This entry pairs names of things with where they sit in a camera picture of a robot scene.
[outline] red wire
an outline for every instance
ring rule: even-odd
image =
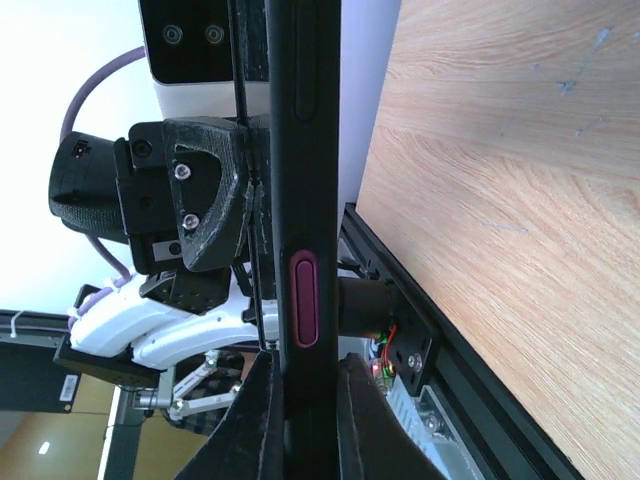
[[[389,349],[391,348],[391,342],[393,341],[393,337],[395,337],[397,330],[398,326],[394,325],[391,329],[391,333],[389,334],[389,340],[387,340],[387,344],[384,346],[384,350],[382,350],[382,361],[385,365],[389,365]]]

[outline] wood grain surface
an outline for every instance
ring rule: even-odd
[[[640,478],[640,2],[404,0],[358,212],[589,480]]]

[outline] phone side button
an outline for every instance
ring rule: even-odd
[[[290,265],[296,343],[299,347],[309,348],[318,341],[316,257],[303,250],[292,257]]]

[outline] screw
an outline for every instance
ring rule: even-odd
[[[216,368],[218,366],[218,355],[207,355],[207,367]]]
[[[180,181],[186,180],[191,176],[191,169],[184,163],[179,163],[173,170],[173,175]]]
[[[174,410],[179,412],[180,410],[182,410],[184,408],[184,401],[181,398],[176,400],[171,405],[171,408],[173,408]]]
[[[185,215],[182,219],[182,226],[185,230],[194,230],[198,228],[198,225],[200,225],[200,219],[193,213]]]
[[[182,29],[177,25],[167,25],[162,30],[162,36],[169,45],[178,45],[182,41]]]
[[[169,253],[171,255],[180,255],[182,253],[182,246],[178,242],[173,242],[169,245]]]
[[[440,419],[435,414],[430,413],[425,419],[425,425],[430,433],[437,433],[440,430]]]
[[[414,353],[407,359],[407,365],[415,372],[422,370],[422,357],[419,353]]]
[[[136,140],[135,142],[133,142],[131,150],[133,150],[133,154],[135,156],[140,158],[147,158],[149,155],[151,155],[152,151],[151,145],[149,145],[149,142],[145,140]]]
[[[209,25],[205,31],[205,37],[211,45],[220,45],[224,40],[224,30],[218,25]]]

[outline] purple cable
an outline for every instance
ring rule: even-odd
[[[86,82],[80,87],[78,92],[75,94],[69,107],[67,107],[67,112],[64,115],[64,120],[62,122],[62,128],[60,130],[60,143],[73,131],[73,124],[78,117],[78,113],[80,112],[80,108],[84,104],[85,100],[91,92],[93,92],[98,85],[100,85],[106,78],[111,76],[113,73],[117,72],[121,68],[126,67],[127,65],[135,62],[136,60],[140,60],[145,57],[144,47],[134,48],[126,53],[123,53],[119,57],[114,58],[109,63],[98,69],[93,75],[91,75]],[[120,288],[125,285],[131,279],[131,273],[129,269],[125,267],[116,257],[113,256],[109,250],[100,242],[100,240],[96,237],[87,235],[87,238],[93,248],[100,254],[100,256],[109,263],[120,275],[122,278],[119,278],[113,282],[116,288]],[[71,315],[69,316],[69,331],[73,327],[73,324],[78,320],[79,317],[82,317],[85,313],[87,313],[91,307],[93,307],[96,303],[98,303],[101,299],[109,295],[113,292],[111,287],[106,287],[100,290],[99,292],[94,293],[90,296],[90,298],[78,308],[78,316]]]
[[[117,72],[121,68],[144,58],[144,47],[134,48],[133,50],[123,53],[119,57],[114,58],[109,63],[99,68],[96,73],[91,75],[86,82],[80,87],[80,90],[76,92],[71,103],[67,107],[67,112],[64,115],[62,121],[62,128],[60,129],[60,143],[73,131],[73,124],[78,117],[80,108],[86,101],[87,97],[93,92],[98,85],[100,85],[105,79]],[[104,258],[109,265],[111,265],[121,276],[127,281],[131,278],[131,274],[127,267],[125,267],[116,257],[114,257],[109,250],[98,240],[96,237],[87,235],[89,242],[96,249],[98,254]]]
[[[117,279],[117,280],[115,280],[113,282],[113,285],[116,288],[123,287],[124,285],[126,285],[129,282],[130,279],[131,279],[131,277],[129,277],[128,279],[125,279],[124,277],[119,278],[119,279]],[[67,323],[69,325],[69,331],[71,331],[71,328],[73,328],[73,324],[76,323],[80,317],[82,317],[85,313],[87,313],[89,310],[91,310],[91,308],[96,303],[98,303],[104,297],[109,295],[111,292],[113,292],[113,289],[111,287],[105,287],[102,290],[100,290],[100,291],[98,291],[96,293],[92,293],[91,295],[89,295],[88,300],[86,302],[84,302],[82,305],[80,305],[80,307],[78,308],[78,316],[75,316],[75,315],[70,315],[69,316],[69,321]]]

